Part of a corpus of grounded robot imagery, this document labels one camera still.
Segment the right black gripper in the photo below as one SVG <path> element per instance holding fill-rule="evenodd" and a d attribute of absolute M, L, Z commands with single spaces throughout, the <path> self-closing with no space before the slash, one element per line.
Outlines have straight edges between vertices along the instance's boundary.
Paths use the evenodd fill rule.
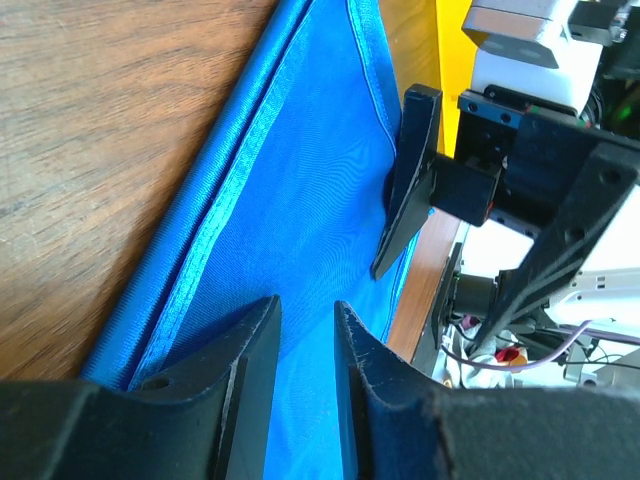
<path fill-rule="evenodd" d="M 498 331 L 566 286 L 639 183 L 639 144 L 498 87 L 464 91 L 454 158 L 437 151 L 442 92 L 404 94 L 387 220 L 372 263 L 382 278 L 431 208 L 493 220 L 533 246 L 474 338 Z"/>

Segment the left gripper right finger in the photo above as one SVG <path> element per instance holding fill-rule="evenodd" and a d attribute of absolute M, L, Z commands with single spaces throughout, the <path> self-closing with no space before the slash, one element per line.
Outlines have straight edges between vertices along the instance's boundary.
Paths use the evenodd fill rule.
<path fill-rule="evenodd" d="M 449 389 L 334 306 L 347 479 L 635 479 L 639 396 L 610 388 Z"/>

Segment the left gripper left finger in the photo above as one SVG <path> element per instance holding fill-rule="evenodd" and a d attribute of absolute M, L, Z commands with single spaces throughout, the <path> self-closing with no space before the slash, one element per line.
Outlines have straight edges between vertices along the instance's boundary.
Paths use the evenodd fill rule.
<path fill-rule="evenodd" d="M 5 479 L 259 479 L 281 326 L 278 297 L 122 392 L 80 381 L 1 386 Z"/>

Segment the blue cloth napkin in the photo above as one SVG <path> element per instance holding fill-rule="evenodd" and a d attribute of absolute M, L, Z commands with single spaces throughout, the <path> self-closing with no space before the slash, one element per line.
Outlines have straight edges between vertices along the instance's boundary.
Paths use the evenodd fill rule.
<path fill-rule="evenodd" d="M 385 339 L 413 256 L 371 276 L 400 115 L 376 2 L 280 2 L 82 377 L 130 390 L 278 295 L 264 475 L 341 478 L 334 304 Z"/>

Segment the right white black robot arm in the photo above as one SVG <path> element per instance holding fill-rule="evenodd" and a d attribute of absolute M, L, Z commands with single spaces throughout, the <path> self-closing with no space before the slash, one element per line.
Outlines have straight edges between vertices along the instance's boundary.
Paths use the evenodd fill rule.
<path fill-rule="evenodd" d="M 442 93 L 411 86 L 373 276 L 437 208 L 533 241 L 517 268 L 454 285 L 451 310 L 482 318 L 476 344 L 531 314 L 580 328 L 627 316 L 639 305 L 638 269 L 584 265 L 639 186 L 639 144 L 611 131 L 597 89 L 632 73 L 638 4 L 475 1 L 462 28 L 477 53 L 456 101 L 454 154 L 437 150 Z"/>

